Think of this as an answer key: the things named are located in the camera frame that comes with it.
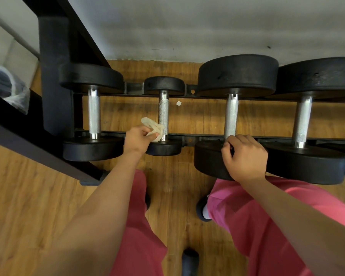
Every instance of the leg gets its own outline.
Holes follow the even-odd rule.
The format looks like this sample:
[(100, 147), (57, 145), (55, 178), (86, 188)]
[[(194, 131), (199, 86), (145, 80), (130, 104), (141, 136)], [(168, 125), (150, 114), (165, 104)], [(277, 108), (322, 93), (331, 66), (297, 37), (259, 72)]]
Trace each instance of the leg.
[(136, 170), (128, 218), (111, 276), (163, 276), (161, 262), (166, 246), (152, 232), (145, 217), (146, 176)]
[[(302, 181), (267, 180), (345, 225), (345, 204), (327, 191)], [(227, 229), (238, 250), (249, 257), (249, 276), (312, 275), (276, 224), (237, 182), (218, 179), (207, 208), (210, 218)]]

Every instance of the pink fabric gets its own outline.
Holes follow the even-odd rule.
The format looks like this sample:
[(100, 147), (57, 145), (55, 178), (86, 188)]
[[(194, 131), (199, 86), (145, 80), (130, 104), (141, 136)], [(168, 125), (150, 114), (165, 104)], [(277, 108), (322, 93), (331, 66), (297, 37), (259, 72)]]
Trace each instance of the pink fabric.
[[(293, 197), (345, 225), (345, 204), (306, 182), (267, 176)], [(249, 276), (310, 276), (280, 229), (262, 207), (237, 183), (217, 179), (208, 198), (210, 217), (231, 233), (238, 250), (249, 257)]]
[(152, 232), (145, 217), (146, 176), (134, 174), (128, 218), (111, 276), (162, 276), (161, 262), (167, 248)]

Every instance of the person's left hand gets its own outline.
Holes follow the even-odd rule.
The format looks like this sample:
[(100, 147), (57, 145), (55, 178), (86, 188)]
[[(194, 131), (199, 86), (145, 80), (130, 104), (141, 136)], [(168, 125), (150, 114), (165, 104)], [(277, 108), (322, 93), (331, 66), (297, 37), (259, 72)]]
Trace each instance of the person's left hand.
[(157, 133), (146, 136), (150, 131), (150, 128), (143, 125), (132, 127), (127, 131), (124, 140), (124, 154), (136, 152), (142, 156), (146, 153), (148, 145), (158, 136)]

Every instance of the wooden floor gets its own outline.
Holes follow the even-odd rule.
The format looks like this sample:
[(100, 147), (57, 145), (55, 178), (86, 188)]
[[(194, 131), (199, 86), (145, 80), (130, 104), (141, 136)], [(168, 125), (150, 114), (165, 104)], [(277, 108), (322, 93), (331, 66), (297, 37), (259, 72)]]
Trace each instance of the wooden floor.
[[(130, 82), (156, 75), (175, 76), (196, 83), (197, 63), (110, 61)], [(40, 93), (40, 76), (32, 89)], [(222, 134), (225, 101), (170, 99), (169, 132)], [(87, 128), (87, 100), (84, 100)], [(101, 97), (103, 130), (125, 131), (147, 116), (158, 119), (157, 98)], [(263, 136), (291, 136), (295, 103), (242, 101), (237, 132)], [(314, 104), (309, 137), (345, 138), (345, 104)], [(96, 162), (111, 169), (116, 160)], [(181, 254), (190, 246), (201, 258), (199, 275), (246, 274), (246, 259), (230, 235), (213, 222), (195, 215), (195, 204), (214, 180), (195, 170), (193, 148), (174, 157), (144, 156), (139, 164), (147, 175), (152, 197), (147, 218), (168, 247), (163, 262), (166, 276), (181, 274)], [(94, 191), (71, 177), (0, 147), (0, 276), (30, 275), (77, 209)], [(345, 202), (345, 181), (329, 186)]]

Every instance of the white sock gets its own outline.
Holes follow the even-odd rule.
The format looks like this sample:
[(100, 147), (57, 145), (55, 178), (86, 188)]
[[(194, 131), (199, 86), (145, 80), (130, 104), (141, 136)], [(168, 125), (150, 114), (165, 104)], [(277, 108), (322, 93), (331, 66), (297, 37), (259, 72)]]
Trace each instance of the white sock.
[(205, 219), (211, 220), (211, 217), (210, 217), (210, 215), (208, 213), (207, 204), (204, 206), (202, 213), (203, 213), (203, 217)]

